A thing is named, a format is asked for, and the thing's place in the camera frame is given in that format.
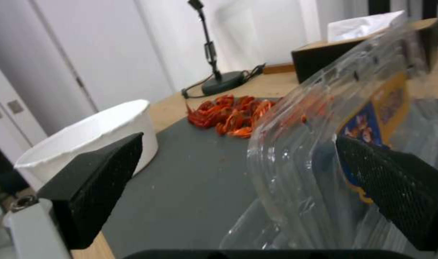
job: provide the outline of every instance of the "cardboard box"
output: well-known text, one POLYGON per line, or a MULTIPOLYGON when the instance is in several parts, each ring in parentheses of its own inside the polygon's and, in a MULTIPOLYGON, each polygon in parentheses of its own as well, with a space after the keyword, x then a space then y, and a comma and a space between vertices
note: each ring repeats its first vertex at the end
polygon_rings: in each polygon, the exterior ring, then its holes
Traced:
MULTIPOLYGON (((438 18, 417 21, 411 25, 417 30, 425 53, 427 66, 431 71, 438 57, 438 18)), ((299 83, 304 82, 354 46, 373 35, 331 43, 318 41, 292 51, 291 55, 299 83)))

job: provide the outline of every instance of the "black stand base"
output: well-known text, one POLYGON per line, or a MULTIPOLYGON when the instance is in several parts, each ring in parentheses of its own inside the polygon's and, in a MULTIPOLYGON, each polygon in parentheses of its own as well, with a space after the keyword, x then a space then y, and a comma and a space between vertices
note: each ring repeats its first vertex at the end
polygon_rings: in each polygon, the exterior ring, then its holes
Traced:
POLYGON ((204 95, 215 95, 242 85, 244 79, 245 77, 241 71, 224 73, 220 81, 214 77, 206 81, 201 90, 204 95))

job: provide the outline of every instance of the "clear plastic container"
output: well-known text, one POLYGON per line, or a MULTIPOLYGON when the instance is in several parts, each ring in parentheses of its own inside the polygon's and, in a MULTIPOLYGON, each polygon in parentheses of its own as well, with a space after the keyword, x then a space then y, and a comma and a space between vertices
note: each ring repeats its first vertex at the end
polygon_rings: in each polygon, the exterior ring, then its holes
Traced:
MULTIPOLYGON (((404 97, 395 112, 403 115, 392 131, 386 136, 382 132, 374 141, 434 164, 438 108, 426 85, 421 54, 415 32, 394 25, 280 100, 259 121, 248 146, 250 177, 265 211, 255 201, 222 240, 221 248, 402 252, 406 238, 367 195, 352 190, 357 187, 341 168, 333 139, 344 134, 344 128, 345 134, 353 134, 347 133, 347 118, 381 95, 395 93, 384 90, 384 85, 402 78, 405 86, 397 89, 404 97)), ((383 120, 387 114, 378 111, 374 116, 383 120)), ((363 128, 361 134, 371 140, 377 133, 368 130, 365 133, 363 128)))

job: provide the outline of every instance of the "white tissue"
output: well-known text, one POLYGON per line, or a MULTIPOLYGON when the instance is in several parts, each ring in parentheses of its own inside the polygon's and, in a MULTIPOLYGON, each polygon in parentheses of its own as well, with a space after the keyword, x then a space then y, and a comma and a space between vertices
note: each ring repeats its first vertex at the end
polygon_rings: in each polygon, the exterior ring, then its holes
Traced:
POLYGON ((373 34, 387 28, 391 21, 403 13, 403 10, 399 10, 393 13, 376 14, 329 23, 328 42, 350 40, 373 34))

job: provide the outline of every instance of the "metal ring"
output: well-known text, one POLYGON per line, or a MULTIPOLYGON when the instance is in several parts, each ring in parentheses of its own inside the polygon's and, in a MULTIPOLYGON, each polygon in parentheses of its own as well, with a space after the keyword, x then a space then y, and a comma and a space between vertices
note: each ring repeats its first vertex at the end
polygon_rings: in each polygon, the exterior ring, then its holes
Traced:
POLYGON ((15 213, 36 203, 38 203, 38 198, 35 195, 27 195, 11 203, 10 210, 15 213))

